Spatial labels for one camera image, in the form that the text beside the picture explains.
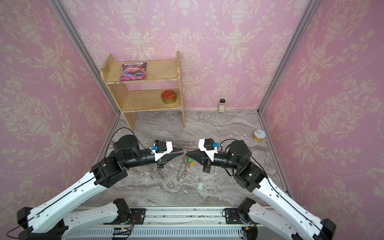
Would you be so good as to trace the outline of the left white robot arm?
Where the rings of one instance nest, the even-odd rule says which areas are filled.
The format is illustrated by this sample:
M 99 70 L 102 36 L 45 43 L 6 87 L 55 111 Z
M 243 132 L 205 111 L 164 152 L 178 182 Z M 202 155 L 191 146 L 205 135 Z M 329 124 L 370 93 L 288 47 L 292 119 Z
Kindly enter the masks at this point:
M 22 231 L 17 240 L 62 240 L 74 232 L 99 224 L 124 224 L 134 220 L 126 201 L 116 199 L 98 209 L 74 214 L 73 210 L 91 197 L 127 177 L 131 168 L 155 164 L 162 169 L 166 163 L 183 154 L 172 142 L 155 141 L 145 149 L 134 134 L 124 135 L 113 144 L 113 151 L 96 163 L 72 186 L 35 208 L 24 207 L 17 212 Z

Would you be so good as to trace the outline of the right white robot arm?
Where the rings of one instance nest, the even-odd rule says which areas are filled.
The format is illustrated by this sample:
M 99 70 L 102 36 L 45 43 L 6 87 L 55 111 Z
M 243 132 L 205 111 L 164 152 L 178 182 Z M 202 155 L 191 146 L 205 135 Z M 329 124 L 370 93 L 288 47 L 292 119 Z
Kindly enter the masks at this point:
M 242 222 L 261 224 L 286 240 L 334 238 L 336 224 L 313 215 L 281 190 L 261 167 L 251 161 L 252 152 L 244 141 L 233 141 L 227 153 L 219 152 L 218 147 L 213 139 L 200 139 L 198 150 L 187 152 L 186 157 L 201 164 L 205 173 L 209 173 L 212 167 L 233 169 L 233 178 L 240 187 L 274 209 L 271 212 L 246 198 L 238 207 Z

